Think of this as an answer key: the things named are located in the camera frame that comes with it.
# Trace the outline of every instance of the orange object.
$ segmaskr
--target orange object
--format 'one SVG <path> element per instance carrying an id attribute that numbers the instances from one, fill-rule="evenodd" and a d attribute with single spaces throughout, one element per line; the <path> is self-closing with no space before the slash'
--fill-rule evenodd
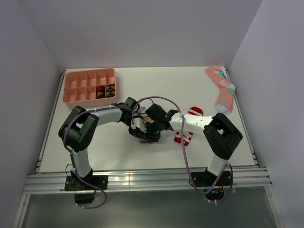
<path id="1" fill-rule="evenodd" d="M 100 86 L 105 88 L 108 84 L 114 85 L 114 96 L 107 97 L 105 95 L 105 98 L 97 99 L 97 88 Z M 67 73 L 63 102 L 71 109 L 77 105 L 89 108 L 117 102 L 115 70 L 108 68 Z"/>

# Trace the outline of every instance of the wall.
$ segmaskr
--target wall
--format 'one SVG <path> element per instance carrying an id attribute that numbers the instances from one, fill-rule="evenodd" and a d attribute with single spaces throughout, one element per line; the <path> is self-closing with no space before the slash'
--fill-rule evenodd
<path id="1" fill-rule="evenodd" d="M 20 0 L 62 68 L 229 66 L 262 0 Z"/>
<path id="2" fill-rule="evenodd" d="M 0 30 L 0 221 L 8 228 L 37 164 L 59 71 L 16 0 L 1 1 Z"/>
<path id="3" fill-rule="evenodd" d="M 264 0 L 230 70 L 258 161 L 295 228 L 304 224 L 303 8 Z"/>

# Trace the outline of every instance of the pink organizer box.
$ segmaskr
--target pink organizer box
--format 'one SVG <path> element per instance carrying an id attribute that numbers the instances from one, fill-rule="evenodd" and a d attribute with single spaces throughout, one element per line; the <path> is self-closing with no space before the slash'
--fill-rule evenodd
<path id="1" fill-rule="evenodd" d="M 96 98 L 96 90 L 99 86 L 114 84 L 115 95 L 112 97 Z M 75 106 L 83 108 L 110 105 L 117 102 L 117 89 L 115 70 L 113 68 L 100 70 L 87 70 L 67 73 L 65 76 L 65 87 L 63 102 L 73 109 Z"/>

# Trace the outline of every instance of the purple cable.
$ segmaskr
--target purple cable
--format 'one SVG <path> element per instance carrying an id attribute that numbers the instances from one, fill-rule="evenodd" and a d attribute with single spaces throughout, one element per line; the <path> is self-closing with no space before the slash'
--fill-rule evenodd
<path id="1" fill-rule="evenodd" d="M 165 97 L 161 97 L 161 96 L 149 96 L 149 97 L 145 97 L 145 98 L 142 98 L 140 99 L 137 104 L 135 105 L 133 111 L 132 111 L 132 117 L 131 117 L 131 123 L 133 124 L 134 123 L 134 113 L 135 113 L 135 110 L 137 108 L 137 106 L 139 105 L 140 102 L 144 101 L 144 100 L 147 100 L 147 99 L 152 99 L 152 98 L 159 98 L 159 99 L 163 99 L 163 100 L 166 100 L 166 101 L 169 101 L 170 103 L 172 103 L 176 109 L 179 111 L 181 117 L 182 117 L 182 122 L 181 122 L 181 130 L 180 130 L 180 135 L 184 135 L 184 125 L 185 125 L 185 117 L 184 115 L 181 113 L 181 109 L 177 106 L 177 104 L 175 102 L 173 102 L 172 100 L 169 100 Z M 224 172 L 224 170 L 227 168 L 227 166 L 229 165 L 230 166 L 230 169 L 231 169 L 231 185 L 230 185 L 230 189 L 229 189 L 229 192 L 228 194 L 223 197 L 222 199 L 218 200 L 217 202 L 220 202 L 222 200 L 224 200 L 230 193 L 231 193 L 231 190 L 232 190 L 232 186 L 233 186 L 233 170 L 232 170 L 232 166 L 227 163 L 221 170 L 221 172 L 219 173 L 219 175 L 217 176 L 217 178 L 215 179 L 215 181 L 213 182 L 213 184 L 211 185 L 211 187 L 206 191 L 206 192 L 202 192 L 198 189 L 198 187 L 196 187 L 195 183 L 194 183 L 194 180 L 191 176 L 191 172 L 190 172 L 190 168 L 189 168 L 189 164 L 188 164 L 188 159 L 187 159 L 187 155 L 186 155 L 186 148 L 185 148 L 185 143 L 184 143 L 184 140 L 181 141 L 181 147 L 182 147 L 182 152 L 183 152 L 183 155 L 184 155 L 184 160 L 185 160 L 185 165 L 186 165 L 186 170 L 187 170 L 187 174 L 189 176 L 189 179 L 191 181 L 191 184 L 192 186 L 194 187 L 195 191 L 198 193 L 198 194 L 201 194 L 201 195 L 207 195 L 209 194 L 213 188 L 215 187 L 216 183 L 218 182 L 218 180 L 220 179 L 222 173 Z"/>
<path id="2" fill-rule="evenodd" d="M 68 131 L 71 129 L 71 127 L 72 127 L 73 124 L 77 121 L 77 119 L 78 119 L 79 117 L 81 117 L 81 116 L 83 116 L 83 115 L 85 115 L 85 114 L 87 114 L 87 113 L 93 113 L 93 112 L 98 112 L 98 111 L 103 111 L 103 110 L 108 110 L 108 109 L 115 109 L 115 108 L 127 109 L 127 110 L 130 110 L 130 111 L 131 111 L 131 109 L 129 109 L 129 108 L 127 108 L 127 107 L 118 107 L 118 106 L 106 107 L 106 108 L 99 108 L 99 109 L 96 109 L 96 110 L 94 110 L 94 109 L 93 109 L 93 110 L 87 110 L 87 111 L 84 111 L 83 113 L 80 113 L 79 115 L 77 115 L 77 116 L 72 120 L 72 122 L 69 124 L 69 126 L 68 126 L 67 129 L 66 129 L 65 135 L 64 135 L 64 137 L 63 137 L 63 146 L 64 146 L 64 148 L 66 148 L 67 151 L 69 151 L 70 154 L 71 154 L 70 157 L 71 157 L 71 161 L 72 161 L 73 168 L 76 168 L 76 166 L 75 166 L 75 161 L 74 161 L 74 157 L 73 157 L 73 152 L 67 147 L 67 144 L 66 144 L 66 143 L 67 143 L 67 133 L 68 133 Z M 77 170 L 75 170 L 75 175 L 76 175 L 77 178 L 78 178 L 82 183 L 84 183 L 85 185 L 90 186 L 91 188 L 94 188 L 94 189 L 96 189 L 96 190 L 99 190 L 99 191 L 101 191 L 101 192 L 104 194 L 104 201 L 103 201 L 102 203 L 98 204 L 97 206 L 93 206 L 93 207 L 87 207 L 87 206 L 81 206 L 81 205 L 78 205 L 78 206 L 81 207 L 81 208 L 84 208 L 84 209 L 95 209 L 95 208 L 98 208 L 98 207 L 101 207 L 102 205 L 104 205 L 105 202 L 106 202 L 106 199 L 107 199 L 107 194 L 106 194 L 106 192 L 103 191 L 102 189 L 100 189 L 99 187 L 94 186 L 94 185 L 92 185 L 92 184 L 90 184 L 90 183 L 84 181 L 84 180 L 80 177 L 80 175 L 79 175 L 79 173 L 77 172 Z"/>

